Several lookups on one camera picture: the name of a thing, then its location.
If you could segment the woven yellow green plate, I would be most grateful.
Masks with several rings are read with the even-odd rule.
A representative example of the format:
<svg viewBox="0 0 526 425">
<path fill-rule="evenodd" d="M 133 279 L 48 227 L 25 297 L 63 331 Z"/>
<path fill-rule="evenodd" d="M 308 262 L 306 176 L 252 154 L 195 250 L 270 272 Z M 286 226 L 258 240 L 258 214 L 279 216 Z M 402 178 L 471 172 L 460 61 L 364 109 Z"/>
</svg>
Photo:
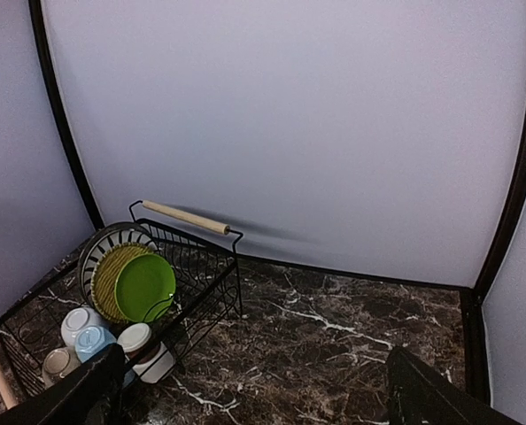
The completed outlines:
<svg viewBox="0 0 526 425">
<path fill-rule="evenodd" d="M 111 248 L 98 262 L 90 279 L 90 295 L 97 311 L 108 321 L 121 324 L 134 319 L 127 318 L 118 307 L 115 285 L 121 270 L 133 259 L 159 255 L 139 243 L 122 243 Z"/>
</svg>

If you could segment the blue striped white plate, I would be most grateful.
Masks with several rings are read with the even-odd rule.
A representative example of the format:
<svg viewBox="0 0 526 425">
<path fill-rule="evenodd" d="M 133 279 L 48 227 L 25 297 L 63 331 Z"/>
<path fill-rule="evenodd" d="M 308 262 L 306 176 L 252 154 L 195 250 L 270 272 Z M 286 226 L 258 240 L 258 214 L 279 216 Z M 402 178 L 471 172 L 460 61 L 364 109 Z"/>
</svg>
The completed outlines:
<svg viewBox="0 0 526 425">
<path fill-rule="evenodd" d="M 81 295 L 85 302 L 94 308 L 91 299 L 90 281 L 98 261 L 111 249 L 124 243 L 138 243 L 150 251 L 156 251 L 158 246 L 153 241 L 150 232 L 134 222 L 118 222 L 95 233 L 86 243 L 77 264 L 77 280 Z"/>
</svg>

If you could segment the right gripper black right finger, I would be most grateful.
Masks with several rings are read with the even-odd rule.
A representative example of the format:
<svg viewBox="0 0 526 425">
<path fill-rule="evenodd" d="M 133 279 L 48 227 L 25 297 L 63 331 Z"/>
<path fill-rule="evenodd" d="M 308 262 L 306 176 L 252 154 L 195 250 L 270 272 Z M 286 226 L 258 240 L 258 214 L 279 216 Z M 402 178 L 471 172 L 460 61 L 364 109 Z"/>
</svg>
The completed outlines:
<svg viewBox="0 0 526 425">
<path fill-rule="evenodd" d="M 518 424 L 456 388 L 405 348 L 392 349 L 386 365 L 390 424 Z"/>
</svg>

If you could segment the bright green plate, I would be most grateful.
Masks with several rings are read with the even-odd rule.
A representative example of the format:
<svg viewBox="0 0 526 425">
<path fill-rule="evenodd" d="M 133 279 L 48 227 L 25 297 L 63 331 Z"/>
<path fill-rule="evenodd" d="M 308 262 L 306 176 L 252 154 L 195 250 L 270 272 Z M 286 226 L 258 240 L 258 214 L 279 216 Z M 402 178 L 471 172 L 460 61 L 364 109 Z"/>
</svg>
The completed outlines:
<svg viewBox="0 0 526 425">
<path fill-rule="evenodd" d="M 114 286 L 116 305 L 130 322 L 158 320 L 168 312 L 175 293 L 174 270 L 155 253 L 145 253 L 127 262 Z"/>
</svg>

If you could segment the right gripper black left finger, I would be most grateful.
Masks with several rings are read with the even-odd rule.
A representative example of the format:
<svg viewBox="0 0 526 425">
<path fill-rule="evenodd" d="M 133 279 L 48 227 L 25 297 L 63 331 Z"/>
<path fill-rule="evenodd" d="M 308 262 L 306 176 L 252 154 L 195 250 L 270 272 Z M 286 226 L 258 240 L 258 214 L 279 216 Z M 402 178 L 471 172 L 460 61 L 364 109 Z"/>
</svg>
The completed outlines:
<svg viewBox="0 0 526 425">
<path fill-rule="evenodd" d="M 110 344 L 42 394 L 0 414 L 0 424 L 121 424 L 125 355 Z"/>
</svg>

